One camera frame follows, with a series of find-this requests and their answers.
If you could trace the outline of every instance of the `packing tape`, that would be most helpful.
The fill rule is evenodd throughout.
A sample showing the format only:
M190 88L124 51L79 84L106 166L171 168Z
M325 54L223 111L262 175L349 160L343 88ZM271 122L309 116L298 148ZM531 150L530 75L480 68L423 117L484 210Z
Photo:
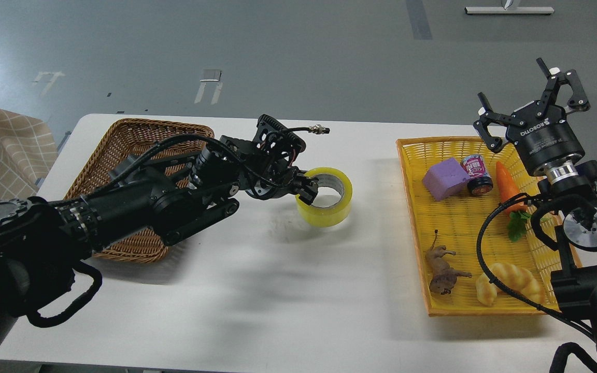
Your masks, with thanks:
M317 227L334 226L344 220L351 210L351 181L340 170L330 167L313 168L305 173L308 177L317 178L317 186L332 188L340 195L339 201L329 207L306 205L296 196L296 207L299 214L310 225Z

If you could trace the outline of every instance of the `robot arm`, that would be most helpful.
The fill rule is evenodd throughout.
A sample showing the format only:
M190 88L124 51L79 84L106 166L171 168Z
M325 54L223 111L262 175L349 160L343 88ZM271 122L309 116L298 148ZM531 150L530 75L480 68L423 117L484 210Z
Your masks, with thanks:
M485 95L479 93L482 108L474 128L490 151L499 153L506 144L513 144L529 175L545 177L538 182L539 195L525 195L522 199L518 195L515 203L528 201L538 206L531 217L531 227L540 241L559 251L562 269L552 272L551 283L561 312L528 302L521 295L514 295L512 290L503 288L504 284L497 283L498 279L493 281L512 296L582 331L594 340L597 349L597 266L576 268L570 249L573 245L581 250L597 252L597 162L588 161L575 166L585 152L566 121L568 114L586 111L590 105L575 70L562 73L557 68L548 69L541 59L537 61L547 78L541 98L507 116L492 111ZM555 104L562 85L573 88L567 109ZM505 140L490 135L488 125L491 123L507 127ZM502 204L481 227L477 250L486 274L489 269L479 249L483 232L491 218L512 203L514 201ZM556 241L543 232L540 225L540 219L552 211L561 212L565 217L562 226L555 227ZM583 324L582 320L590 320L591 326ZM580 356L578 350L568 349ZM562 371L566 357L567 354L561 352L555 356L554 371Z
M102 283L100 272L81 260L145 227L174 245L234 214L241 190L261 200L297 194L310 205L318 180L292 165L306 147L295 132L329 129L287 128L266 115L257 127L251 141L169 137L130 155L109 173L111 182L78 198L0 200L0 344L19 316L40 327L73 316ZM206 142L202 151L153 159L166 147L197 140ZM168 167L180 170L166 175ZM40 316L39 309L70 290L74 271L93 278L89 290L60 314Z

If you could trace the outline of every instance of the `wicker basket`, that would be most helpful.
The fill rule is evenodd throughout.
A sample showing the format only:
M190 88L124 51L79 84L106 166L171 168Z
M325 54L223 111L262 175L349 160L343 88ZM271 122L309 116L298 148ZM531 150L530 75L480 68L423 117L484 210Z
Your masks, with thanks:
M496 179L495 163L501 161L521 191L537 194L537 179L530 177L524 170L515 148L507 146L501 153L491 153L478 137L399 139L396 145L401 158L423 299L428 314L543 314L502 292L492 307L481 304L476 298L475 283L482 274L476 257L476 237L487 215L500 203L498 189L495 187L489 193L476 197L471 196L465 188L457 196L437 202L422 184L422 178L432 165L451 156L461 161L467 155L481 154L493 180ZM483 255L487 264L508 262L528 269L545 288L546 299L543 305L557 309L550 284L550 272L561 269L559 253L543 245L530 229L526 237L512 243L507 236L507 223L508 217L500 214L486 231ZM554 217L543 222L542 227L554 238L554 226L557 224L561 222L559 218ZM425 262L424 254L433 242L435 229L439 230L437 244L446 245L448 250L457 252L455 256L448 256L449 264L455 269L469 271L474 275L473 278L458 278L450 295L433 294L429 290L432 270ZM581 266L579 257L576 253L573 255L576 265Z
M66 193L66 198L88 194L106 184L110 180L107 172L116 167L128 154L142 154L154 142L177 134L214 136L213 130L205 125L132 118L116 121L93 151L89 161L73 182L73 186ZM154 158L197 151L203 146L203 141L182 142L166 149ZM181 166L170 167L167 169L167 174L174 173L180 168ZM185 183L183 181L177 185L185 187ZM154 234L151 229L144 229L144 231L115 243L94 256L126 262L151 263L165 257L168 250L169 248L163 245L159 236Z

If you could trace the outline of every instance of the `can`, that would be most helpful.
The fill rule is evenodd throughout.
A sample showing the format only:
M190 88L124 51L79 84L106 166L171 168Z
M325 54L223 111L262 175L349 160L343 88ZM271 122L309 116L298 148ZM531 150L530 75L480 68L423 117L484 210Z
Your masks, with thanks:
M469 174L471 180L466 187L469 193L474 196L481 196L492 190L492 178L483 161L483 156L479 154L472 154L462 159L462 168Z

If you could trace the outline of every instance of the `yellow plastic basket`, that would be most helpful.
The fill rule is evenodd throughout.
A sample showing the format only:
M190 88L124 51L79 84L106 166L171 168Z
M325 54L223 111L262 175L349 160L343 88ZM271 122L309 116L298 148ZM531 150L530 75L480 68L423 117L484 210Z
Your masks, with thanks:
M476 298L476 279L483 272L476 257L476 238L485 218L500 203L496 186L483 196L471 196L465 188L457 196L437 202L422 184L422 178L436 163L451 157L462 161L467 155L480 154L493 180L496 180L495 164L501 161L521 191L537 194L537 179L530 177L524 170L515 148L507 146L501 153L494 154L478 137L399 139L396 144L407 193L423 299L429 316L543 314L501 291L491 307L481 304ZM559 253L543 245L530 229L520 241L511 242L507 235L508 221L507 215L502 213L488 227L482 245L486 263L507 262L528 269L545 288L546 297L542 304L558 309L550 284L550 272L561 269ZM554 217L543 222L542 227L554 238L554 226L557 224L561 224L561 221ZM445 257L448 264L473 274L473 278L458 278L452 293L448 295L434 294L429 290L432 270L425 262L424 254L433 242L435 229L439 231L436 245L446 245L448 250L457 252L457 255ZM576 265L581 267L579 257L575 252L573 255Z

